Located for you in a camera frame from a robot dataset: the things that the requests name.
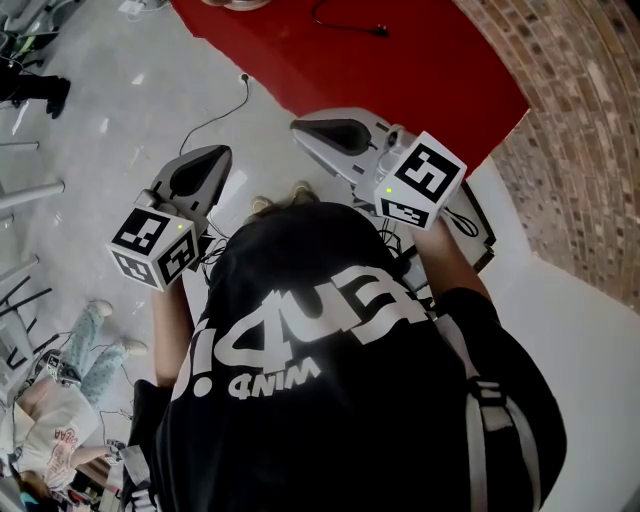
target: red mat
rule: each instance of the red mat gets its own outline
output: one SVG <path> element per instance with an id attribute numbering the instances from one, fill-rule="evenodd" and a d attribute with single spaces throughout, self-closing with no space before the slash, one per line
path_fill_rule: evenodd
<path id="1" fill-rule="evenodd" d="M 296 115 L 362 107 L 413 133 L 428 131 L 470 174 L 528 105 L 491 46 L 450 0 L 329 0 L 339 25 L 387 25 L 390 37 L 335 30 L 316 0 L 273 0 L 252 12 L 173 0 L 207 39 Z"/>

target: t-shirt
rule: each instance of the t-shirt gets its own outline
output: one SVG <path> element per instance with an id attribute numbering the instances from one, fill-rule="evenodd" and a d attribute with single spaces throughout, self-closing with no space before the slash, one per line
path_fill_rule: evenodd
<path id="1" fill-rule="evenodd" d="M 468 510 L 464 368 L 363 216 L 272 213 L 231 238 L 210 282 L 173 390 L 136 384 L 138 493 L 177 512 Z M 479 294 L 438 308 L 528 416 L 546 497 L 566 440 L 542 375 Z M 490 509 L 530 509 L 517 438 L 491 443 L 510 448 L 487 461 Z M 128 510 L 134 490 L 126 475 Z"/>
<path id="2" fill-rule="evenodd" d="M 98 427 L 96 413 L 77 386 L 54 385 L 38 402 L 32 420 L 26 435 L 16 431 L 17 440 L 24 438 L 17 443 L 22 446 L 18 471 L 34 471 L 50 489 L 61 489 L 75 476 L 71 455 Z"/>

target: white box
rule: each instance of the white box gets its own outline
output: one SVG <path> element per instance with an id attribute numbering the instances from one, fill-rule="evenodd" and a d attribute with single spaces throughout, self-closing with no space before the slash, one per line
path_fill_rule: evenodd
<path id="1" fill-rule="evenodd" d="M 144 206 L 134 207 L 106 246 L 122 275 L 160 291 L 198 257 L 193 222 Z"/>
<path id="2" fill-rule="evenodd" d="M 429 229 L 460 187 L 466 170 L 462 160 L 422 132 L 376 187 L 376 213 Z"/>

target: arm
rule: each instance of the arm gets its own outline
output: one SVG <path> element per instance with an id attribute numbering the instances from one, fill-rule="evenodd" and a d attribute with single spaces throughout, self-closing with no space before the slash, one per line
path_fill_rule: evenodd
<path id="1" fill-rule="evenodd" d="M 167 291 L 153 292 L 153 330 L 158 386 L 173 387 L 193 336 L 193 321 L 182 277 Z"/>
<path id="2" fill-rule="evenodd" d="M 429 231 L 412 229 L 411 236 L 436 302 L 453 288 L 468 288 L 491 300 L 489 292 L 442 219 L 438 219 Z"/>
<path id="3" fill-rule="evenodd" d="M 71 455 L 70 465 L 73 469 L 76 469 L 80 464 L 86 464 L 97 457 L 102 457 L 109 453 L 111 453 L 111 450 L 109 450 L 108 446 L 81 446 Z"/>
<path id="4" fill-rule="evenodd" d="M 49 391 L 51 386 L 54 385 L 54 380 L 51 377 L 46 376 L 24 392 L 24 394 L 18 399 L 18 405 L 27 414 L 27 416 L 33 416 L 38 402 L 44 398 L 47 391 Z"/>

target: curved brick wall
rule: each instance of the curved brick wall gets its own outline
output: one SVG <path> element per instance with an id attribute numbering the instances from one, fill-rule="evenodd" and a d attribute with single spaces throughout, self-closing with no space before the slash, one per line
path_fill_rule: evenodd
<path id="1" fill-rule="evenodd" d="M 454 1 L 531 105 L 493 157 L 532 249 L 640 311 L 640 22 L 624 0 Z"/>

